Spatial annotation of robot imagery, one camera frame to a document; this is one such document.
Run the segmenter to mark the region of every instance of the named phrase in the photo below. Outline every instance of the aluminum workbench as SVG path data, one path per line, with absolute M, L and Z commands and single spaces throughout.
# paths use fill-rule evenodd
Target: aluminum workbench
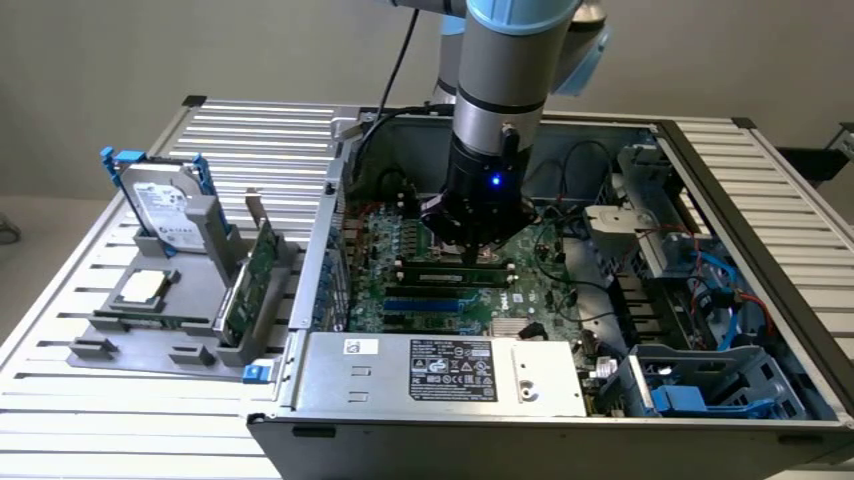
M 180 108 L 150 154 L 191 159 L 203 151 L 243 236 L 254 236 L 243 193 L 255 187 L 274 226 L 304 247 L 335 157 L 336 112 L 335 106 L 208 99 Z M 673 120 L 854 359 L 851 228 L 755 129 L 730 119 Z M 255 400 L 270 399 L 272 385 L 65 364 L 68 343 L 136 253 L 136 228 L 116 196 L 0 347 L 0 477 L 279 478 L 242 418 Z M 291 279 L 291 296 L 298 281 Z M 290 310 L 286 295 L 278 329 Z M 268 354 L 282 349 L 271 344 Z M 854 462 L 835 468 L 775 478 L 854 478 Z

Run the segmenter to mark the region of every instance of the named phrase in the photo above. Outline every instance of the metal slats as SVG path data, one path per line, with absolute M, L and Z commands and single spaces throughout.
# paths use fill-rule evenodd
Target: metal slats
M 243 194 L 260 187 L 275 228 L 306 247 L 334 157 L 334 113 L 208 102 L 164 146 L 163 155 L 204 153 L 228 221 L 246 238 L 255 225 Z M 0 372 L 0 477 L 279 478 L 239 416 L 252 401 L 272 398 L 272 385 L 67 365 L 68 343 L 136 255 L 136 220 L 124 206 L 104 221 Z M 274 352 L 284 347 L 298 282 L 292 277 L 279 308 Z
M 774 155 L 747 130 L 678 122 L 747 223 L 849 358 L 854 359 L 854 252 Z M 691 214 L 694 206 L 683 196 Z

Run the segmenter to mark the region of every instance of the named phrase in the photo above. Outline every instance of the motherboard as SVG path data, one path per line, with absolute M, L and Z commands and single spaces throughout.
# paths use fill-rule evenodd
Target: motherboard
M 392 204 L 370 205 L 346 227 L 348 331 L 515 338 L 534 325 L 527 333 L 543 339 L 578 338 L 577 296 L 554 231 L 531 225 L 464 265 L 456 247 Z

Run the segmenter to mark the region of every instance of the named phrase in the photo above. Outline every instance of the white wall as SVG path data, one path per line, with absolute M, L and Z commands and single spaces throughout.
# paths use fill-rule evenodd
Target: white wall
M 850 0 L 605 0 L 585 96 L 550 107 L 750 116 L 818 145 L 854 119 Z M 147 148 L 186 94 L 374 103 L 408 11 L 371 0 L 0 0 L 0 192 L 104 198 L 96 152 Z M 424 15 L 392 103 L 435 79 Z

